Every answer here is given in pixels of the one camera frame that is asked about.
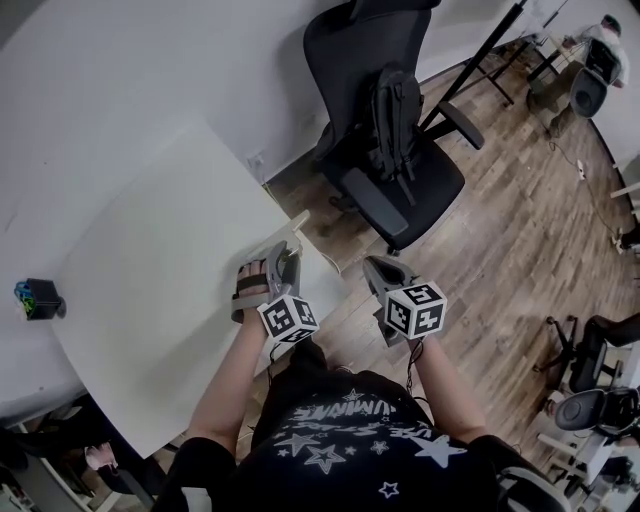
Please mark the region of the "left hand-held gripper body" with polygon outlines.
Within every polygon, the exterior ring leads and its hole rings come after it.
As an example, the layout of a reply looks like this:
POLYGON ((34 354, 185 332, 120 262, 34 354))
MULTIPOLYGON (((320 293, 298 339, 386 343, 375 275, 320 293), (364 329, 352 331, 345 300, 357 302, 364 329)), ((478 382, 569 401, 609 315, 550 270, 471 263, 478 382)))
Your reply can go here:
POLYGON ((238 324, 244 322, 246 310, 255 309, 275 342, 295 344, 319 330, 310 304, 296 296, 293 284, 283 282, 277 274, 239 279, 231 306, 231 319, 238 324))

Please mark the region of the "person's left hand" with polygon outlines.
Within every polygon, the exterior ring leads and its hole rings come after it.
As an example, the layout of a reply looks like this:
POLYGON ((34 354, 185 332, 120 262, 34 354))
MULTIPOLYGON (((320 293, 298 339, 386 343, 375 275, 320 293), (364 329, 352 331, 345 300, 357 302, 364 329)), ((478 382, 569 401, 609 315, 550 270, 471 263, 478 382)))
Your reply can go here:
POLYGON ((267 293, 266 261, 254 260, 244 265, 237 275, 237 295, 239 298, 267 293))

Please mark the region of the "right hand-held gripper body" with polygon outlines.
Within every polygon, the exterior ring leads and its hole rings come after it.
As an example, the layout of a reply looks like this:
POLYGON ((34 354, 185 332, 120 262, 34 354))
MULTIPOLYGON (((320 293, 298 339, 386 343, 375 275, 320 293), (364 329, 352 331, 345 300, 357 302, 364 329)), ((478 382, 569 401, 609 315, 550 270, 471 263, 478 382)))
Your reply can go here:
POLYGON ((377 318, 386 345, 392 347, 441 331, 446 310, 446 296, 429 281, 384 293, 377 318))

